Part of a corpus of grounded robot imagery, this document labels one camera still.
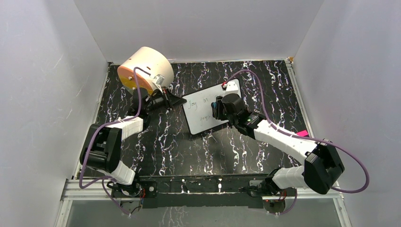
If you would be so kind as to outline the blue black whiteboard eraser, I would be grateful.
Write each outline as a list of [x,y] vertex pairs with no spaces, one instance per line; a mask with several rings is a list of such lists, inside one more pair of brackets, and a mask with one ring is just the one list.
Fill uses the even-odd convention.
[[218,104],[217,102],[212,102],[211,103],[211,107],[212,107],[212,116],[215,119],[218,119]]

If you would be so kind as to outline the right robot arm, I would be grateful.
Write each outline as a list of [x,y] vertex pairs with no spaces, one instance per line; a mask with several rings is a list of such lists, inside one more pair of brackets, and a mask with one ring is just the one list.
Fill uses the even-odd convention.
[[274,169],[258,185],[242,188],[243,192],[278,196],[287,188],[310,188],[326,194],[345,170],[336,148],[329,145],[329,141],[300,139],[295,133],[280,130],[263,114],[250,112],[238,94],[217,96],[211,108],[215,119],[227,121],[242,135],[266,142],[300,163],[298,167]]

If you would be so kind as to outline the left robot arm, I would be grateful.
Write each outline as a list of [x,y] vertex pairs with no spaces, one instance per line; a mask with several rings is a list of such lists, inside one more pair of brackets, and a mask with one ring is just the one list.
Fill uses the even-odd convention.
[[128,196],[139,195],[141,184],[135,180],[135,171],[121,160],[122,142],[143,132],[150,124],[153,111],[160,108],[172,110],[186,102],[186,99],[174,95],[166,87],[151,94],[145,88],[134,90],[131,108],[125,118],[90,126],[79,157],[81,170],[91,168],[99,171],[122,184]]

